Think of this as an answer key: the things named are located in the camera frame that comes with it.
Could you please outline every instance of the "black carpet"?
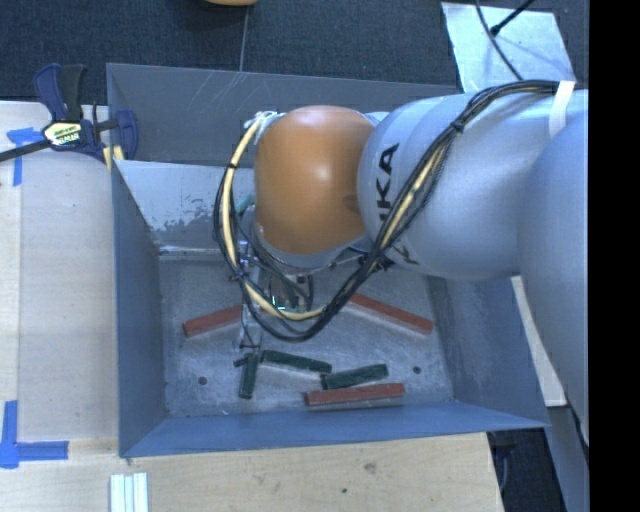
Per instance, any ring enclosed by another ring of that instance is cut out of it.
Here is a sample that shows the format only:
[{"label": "black carpet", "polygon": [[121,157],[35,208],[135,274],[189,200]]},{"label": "black carpet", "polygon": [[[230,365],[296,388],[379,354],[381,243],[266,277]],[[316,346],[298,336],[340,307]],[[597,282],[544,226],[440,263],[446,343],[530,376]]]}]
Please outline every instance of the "black carpet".
[{"label": "black carpet", "polygon": [[[436,0],[260,0],[245,8],[202,0],[3,0],[1,6],[1,99],[35,99],[33,74],[52,62],[86,65],[80,100],[102,105],[107,62],[458,84]],[[531,9],[554,13],[576,77],[588,87],[589,0],[539,0]],[[543,431],[512,434],[506,511],[564,512]]]}]

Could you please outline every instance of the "clamp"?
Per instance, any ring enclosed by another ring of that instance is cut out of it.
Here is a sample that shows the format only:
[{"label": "clamp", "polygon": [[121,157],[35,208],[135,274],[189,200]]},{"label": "clamp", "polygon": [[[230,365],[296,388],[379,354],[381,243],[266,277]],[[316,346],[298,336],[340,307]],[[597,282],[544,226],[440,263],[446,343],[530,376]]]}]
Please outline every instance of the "clamp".
[{"label": "clamp", "polygon": [[122,157],[134,157],[138,149],[138,126],[132,110],[118,110],[115,118],[99,123],[94,104],[93,122],[84,119],[78,93],[86,69],[81,64],[49,64],[35,74],[36,94],[51,113],[51,123],[42,129],[43,140],[0,153],[0,162],[51,148],[89,155],[109,165],[111,150],[100,140],[100,133],[116,128],[120,144],[114,152],[117,148]]}]

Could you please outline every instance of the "orange object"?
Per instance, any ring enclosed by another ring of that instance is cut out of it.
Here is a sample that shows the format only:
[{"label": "orange object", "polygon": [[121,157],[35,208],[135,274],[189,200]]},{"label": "orange object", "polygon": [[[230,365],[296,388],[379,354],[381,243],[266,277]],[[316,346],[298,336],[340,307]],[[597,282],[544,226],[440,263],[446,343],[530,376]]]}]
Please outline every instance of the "orange object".
[{"label": "orange object", "polygon": [[353,388],[328,389],[310,391],[304,394],[304,401],[309,406],[331,405],[364,400],[380,400],[397,398],[404,395],[404,385],[393,382],[389,384],[371,384]]},{"label": "orange object", "polygon": [[433,331],[433,322],[431,320],[359,293],[355,293],[353,297],[351,297],[349,302],[347,302],[347,307],[376,315],[378,318],[388,320],[389,322],[423,334],[430,334],[431,331]]},{"label": "orange object", "polygon": [[357,200],[358,164],[373,124],[327,105],[292,110],[258,143],[256,226],[271,246],[314,254],[365,232]]},{"label": "orange object", "polygon": [[242,306],[234,306],[187,320],[182,324],[182,330],[186,338],[191,338],[239,322],[241,314]]}]

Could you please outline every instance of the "black cable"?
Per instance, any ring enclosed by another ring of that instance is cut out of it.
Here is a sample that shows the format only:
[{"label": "black cable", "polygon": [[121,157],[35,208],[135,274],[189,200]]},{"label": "black cable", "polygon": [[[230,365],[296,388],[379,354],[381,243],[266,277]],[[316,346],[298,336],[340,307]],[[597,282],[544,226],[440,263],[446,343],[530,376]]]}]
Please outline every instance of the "black cable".
[{"label": "black cable", "polygon": [[[464,128],[473,119],[475,119],[475,117],[483,112],[491,103],[506,95],[516,92],[538,92],[553,94],[557,90],[557,87],[557,82],[544,80],[527,80],[492,87],[488,90],[481,91],[480,93],[476,94],[469,101],[463,112],[452,123],[450,123],[450,125],[445,130],[443,130],[440,135],[438,135],[438,137],[436,137],[431,146],[429,146],[427,151],[423,154],[413,173],[409,176],[404,186],[398,192],[398,198],[403,198],[404,196],[406,196],[406,194],[408,194],[413,187],[413,183],[415,182],[422,168],[427,164],[429,159],[435,154],[436,151],[438,151],[439,149],[443,149],[443,156],[439,161],[438,167],[436,168],[430,182],[425,184],[425,189],[423,190],[423,201],[421,201],[419,206],[412,213],[408,214],[405,217],[404,223],[400,225],[397,228],[396,233],[392,235],[388,246],[392,246],[394,242],[402,235],[402,233],[409,228],[417,214],[426,205],[426,202],[428,201],[429,196],[435,188],[435,185],[439,178],[442,169],[442,163],[446,158],[446,153],[449,151],[449,148],[451,147],[451,144],[453,143],[455,138],[460,134],[460,127]],[[393,218],[399,207],[400,201],[396,200],[394,205],[391,207],[391,210],[388,212],[387,221],[385,222],[385,224]],[[383,226],[380,228],[378,239],[374,242],[374,247],[380,245],[380,240],[382,239],[381,234],[384,234],[386,229],[385,224],[383,224]]]},{"label": "black cable", "polygon": [[[231,164],[229,164],[227,166],[227,168],[225,169],[225,172],[222,176],[222,180],[221,180],[221,184],[224,183],[227,174],[229,173],[230,169],[233,166]],[[227,264],[227,266],[231,269],[231,271],[233,272],[234,276],[238,279],[238,282],[240,284],[240,292],[242,294],[242,299],[243,302],[247,305],[249,312],[251,313],[251,316],[253,316],[253,318],[256,320],[256,322],[258,322],[260,324],[260,326],[267,331],[269,334],[275,336],[278,339],[284,340],[284,341],[290,341],[290,342],[300,342],[300,341],[305,341],[306,339],[309,339],[309,337],[311,336],[307,336],[305,337],[303,332],[298,332],[295,329],[293,329],[291,326],[289,326],[288,324],[285,325],[285,327],[288,330],[292,330],[292,331],[296,331],[295,334],[293,335],[286,335],[286,334],[282,334],[279,331],[276,331],[273,327],[271,327],[270,325],[267,324],[267,322],[262,318],[262,316],[260,315],[259,311],[256,311],[255,309],[255,305],[253,304],[253,301],[251,299],[251,297],[249,296],[245,285],[251,286],[255,291],[257,291],[258,293],[262,294],[262,291],[258,289],[258,287],[255,285],[255,283],[253,283],[250,279],[247,279],[247,276],[245,276],[244,271],[237,266],[236,264],[234,264],[234,262],[231,260],[231,256],[229,254],[229,251],[227,250],[226,244],[223,242],[223,236],[222,236],[222,231],[221,231],[221,222],[220,222],[220,215],[221,215],[221,210],[222,210],[222,190],[223,187],[222,185],[218,187],[218,192],[216,194],[216,200],[215,200],[215,205],[213,208],[213,231],[214,231],[214,236],[216,238],[216,240],[218,240],[218,243],[220,245],[220,252],[222,253],[224,260]],[[232,219],[235,219],[236,216],[236,211],[235,211],[235,205],[233,201],[230,201],[229,204],[229,216]]]},{"label": "black cable", "polygon": [[[504,96],[505,94],[520,92],[520,91],[527,91],[527,90],[533,90],[535,92],[537,88],[542,88],[543,90],[545,90],[545,92],[546,91],[551,92],[555,90],[556,87],[557,87],[557,83],[555,82],[535,82],[535,83],[527,82],[526,85],[525,84],[515,84],[515,85],[507,84],[505,86],[492,88],[490,91],[487,91],[485,94],[476,95],[475,101],[472,100],[471,102],[469,102],[467,108],[456,119],[456,121],[452,123],[451,127],[445,130],[441,134],[441,136],[438,137],[436,141],[434,141],[434,143],[427,150],[423,158],[420,160],[420,162],[414,169],[412,175],[405,183],[405,186],[399,193],[398,198],[394,203],[394,207],[392,207],[391,212],[387,217],[386,223],[383,224],[382,228],[380,229],[378,237],[374,242],[373,249],[368,255],[364,264],[360,267],[360,269],[354,272],[350,276],[350,278],[347,279],[347,281],[345,281],[345,283],[342,285],[338,293],[335,295],[334,299],[325,308],[325,315],[323,315],[323,317],[321,317],[320,320],[318,320],[311,329],[306,331],[305,335],[308,335],[310,337],[315,332],[319,331],[319,329],[321,329],[324,325],[326,325],[326,323],[328,323],[328,321],[346,304],[346,302],[353,295],[353,293],[355,293],[357,288],[369,277],[369,275],[371,275],[374,272],[375,266],[377,265],[379,258],[384,254],[386,250],[386,249],[385,250],[381,249],[382,241],[386,236],[387,230],[389,229],[389,223],[393,218],[393,213],[397,211],[400,203],[402,202],[406,194],[408,194],[409,191],[411,190],[413,183],[415,182],[415,179],[420,174],[420,171],[422,170],[424,165],[429,161],[429,158],[436,151],[442,148],[443,145],[450,144],[453,138],[459,134],[459,129],[454,128],[456,124],[459,124],[461,126],[466,125],[476,115],[478,115],[482,110],[484,110],[491,102],[495,101],[499,97]],[[430,194],[430,190],[433,188],[434,185],[435,185],[435,180],[433,180],[430,186],[428,187],[429,190],[425,194],[425,197],[428,198]],[[414,215],[412,215],[411,218],[409,219],[409,222],[405,222],[403,229],[399,230],[399,232],[397,232],[395,236],[392,237],[393,240],[397,239],[401,231],[404,231],[409,227],[410,221],[413,218],[415,218],[415,212],[414,212]],[[393,245],[392,243],[387,244],[386,248],[388,249],[392,245]]]},{"label": "black cable", "polygon": [[491,33],[491,29],[489,28],[489,25],[487,24],[487,20],[484,18],[484,14],[482,14],[482,9],[480,8],[480,1],[479,0],[475,0],[475,5],[476,5],[476,11],[478,12],[478,18],[480,18],[480,23],[482,23],[482,26],[483,26],[485,32],[487,33],[487,36],[489,37],[489,40],[491,41],[491,44],[493,45],[493,47],[498,52],[498,55],[500,55],[500,58],[507,65],[507,67],[509,68],[511,73],[513,73],[513,76],[515,76],[518,80],[524,80],[524,78],[522,78],[522,75],[520,73],[518,73],[518,70],[516,70],[516,68],[513,67],[513,64],[511,64],[511,62],[509,62],[509,59],[507,59],[507,56],[502,51],[502,48],[500,48],[500,46],[496,42],[495,37],[493,37],[493,34]]},{"label": "black cable", "polygon": [[309,304],[308,304],[308,309],[307,311],[311,311],[311,309],[313,308],[313,295],[314,295],[314,285],[313,285],[313,275],[308,274],[307,275],[307,289],[309,292]]},{"label": "black cable", "polygon": [[487,439],[491,449],[494,468],[496,473],[499,474],[498,488],[500,489],[500,494],[504,497],[504,491],[509,481],[511,456],[517,446],[516,441],[508,431],[487,432]]},{"label": "black cable", "polygon": [[240,343],[240,348],[250,348],[255,352],[260,348],[260,345],[256,344],[256,342],[253,341],[253,337],[249,333],[249,328],[247,327],[247,324],[244,321],[243,315],[240,315],[240,325],[242,325],[242,330],[244,331],[245,336],[249,339],[249,342],[251,343],[251,345],[245,345],[244,343]]},{"label": "black cable", "polygon": [[278,266],[272,263],[272,258],[270,255],[260,246],[260,244],[251,243],[253,238],[247,233],[243,228],[242,224],[239,220],[233,219],[234,225],[237,226],[238,231],[242,234],[242,236],[247,240],[248,244],[251,244],[251,247],[256,252],[257,261],[254,260],[255,264],[258,265],[262,270],[270,274],[270,278],[273,279],[275,276],[281,284],[286,288],[286,293],[289,297],[289,301],[293,304],[296,299],[296,293],[300,295],[305,302],[305,307],[307,311],[311,309],[312,300],[308,296],[307,292],[305,292],[302,287],[298,286],[296,283],[292,282],[288,279],[284,273],[278,268]]},{"label": "black cable", "polygon": [[580,440],[580,447],[582,448],[582,454],[584,455],[584,462],[587,465],[587,469],[589,469],[589,445],[584,438],[580,418],[576,414],[576,411],[573,407],[569,407],[571,409],[571,416],[573,418],[573,425],[576,429],[576,434],[578,435],[578,439]]},{"label": "black cable", "polygon": [[511,14],[509,14],[509,16],[507,16],[505,19],[503,19],[500,23],[497,23],[493,27],[491,27],[491,30],[490,30],[491,35],[493,37],[496,37],[504,27],[506,27],[509,23],[511,23],[518,16],[520,16],[520,14],[535,1],[536,0],[527,0],[520,7],[518,7],[515,11],[513,11]]}]

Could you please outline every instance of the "blue tape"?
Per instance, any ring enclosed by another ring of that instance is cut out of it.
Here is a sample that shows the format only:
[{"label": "blue tape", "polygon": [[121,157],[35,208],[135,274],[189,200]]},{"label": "blue tape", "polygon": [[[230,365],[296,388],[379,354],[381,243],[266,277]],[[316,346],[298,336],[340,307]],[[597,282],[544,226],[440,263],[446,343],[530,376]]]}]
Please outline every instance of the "blue tape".
[{"label": "blue tape", "polygon": [[66,460],[69,441],[42,443],[18,443],[18,401],[4,404],[2,441],[0,442],[0,467],[16,469],[20,462],[34,460]]},{"label": "blue tape", "polygon": [[[7,137],[13,142],[16,147],[20,147],[24,144],[30,144],[32,142],[40,142],[44,139],[42,133],[34,130],[32,127],[21,128],[19,130],[9,130]],[[19,156],[15,159],[13,164],[13,186],[17,187],[22,183],[22,157]]]}]

